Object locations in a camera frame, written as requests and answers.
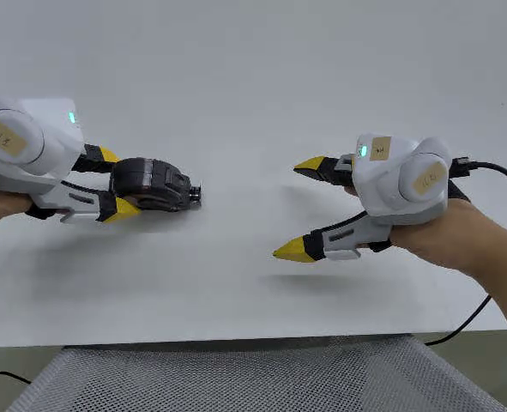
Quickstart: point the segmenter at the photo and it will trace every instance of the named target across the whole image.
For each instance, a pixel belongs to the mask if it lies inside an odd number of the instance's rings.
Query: floor
[[[437,337],[436,334],[418,336],[423,341]],[[58,347],[0,348],[0,370],[33,379],[58,350]],[[507,330],[462,333],[434,350],[507,406]],[[0,411],[10,406],[24,386],[0,376]]]

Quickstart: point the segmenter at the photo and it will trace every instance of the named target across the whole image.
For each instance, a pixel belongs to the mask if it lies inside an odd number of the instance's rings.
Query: white tabletop
[[[292,172],[358,134],[507,166],[507,2],[0,2],[0,92],[75,100],[89,142],[170,161],[201,210],[0,222],[0,346],[452,330],[466,276],[404,251],[272,258],[360,210]],[[507,227],[507,181],[458,182]],[[471,329],[507,324],[492,303]]]

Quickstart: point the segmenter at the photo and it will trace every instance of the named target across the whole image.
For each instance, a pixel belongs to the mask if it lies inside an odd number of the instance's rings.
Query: paper label
[[[386,161],[390,153],[390,136],[373,137],[370,161]]]
[[[444,165],[439,161],[435,161],[413,182],[413,188],[423,196],[445,175]]]
[[[7,154],[17,157],[27,146],[27,141],[14,133],[9,127],[0,122],[0,149]]]

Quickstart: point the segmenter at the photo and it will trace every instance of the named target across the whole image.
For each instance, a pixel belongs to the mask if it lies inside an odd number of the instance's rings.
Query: gray mesh
[[[507,410],[410,336],[66,348],[21,411]]]

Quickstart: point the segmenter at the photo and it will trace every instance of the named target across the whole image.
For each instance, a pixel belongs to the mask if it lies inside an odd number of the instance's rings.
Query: power cord
[[[470,176],[471,170],[479,168],[495,170],[497,172],[504,174],[507,177],[507,169],[500,165],[496,165],[495,163],[489,163],[486,161],[470,161],[468,157],[461,157],[458,159],[454,159],[453,162],[451,163],[450,178]],[[486,305],[489,303],[491,299],[492,297],[488,294],[484,298],[484,300],[482,300],[482,303],[480,303],[480,305],[476,308],[476,310],[457,329],[455,329],[453,332],[449,333],[448,335],[444,336],[441,339],[427,342],[426,346],[433,346],[447,342],[449,341],[449,339],[452,339],[454,336],[458,335],[463,329],[465,329],[468,326],[468,324],[470,324],[473,321],[474,318],[478,316],[480,312],[482,312],[482,310],[486,307]]]
[[[11,373],[11,372],[0,371],[0,375],[9,376],[10,378],[13,378],[13,379],[16,379],[16,380],[20,380],[22,383],[27,384],[27,385],[30,385],[32,383],[32,381],[30,381],[30,380],[28,380],[26,378],[23,378],[22,376],[15,375],[14,373]]]

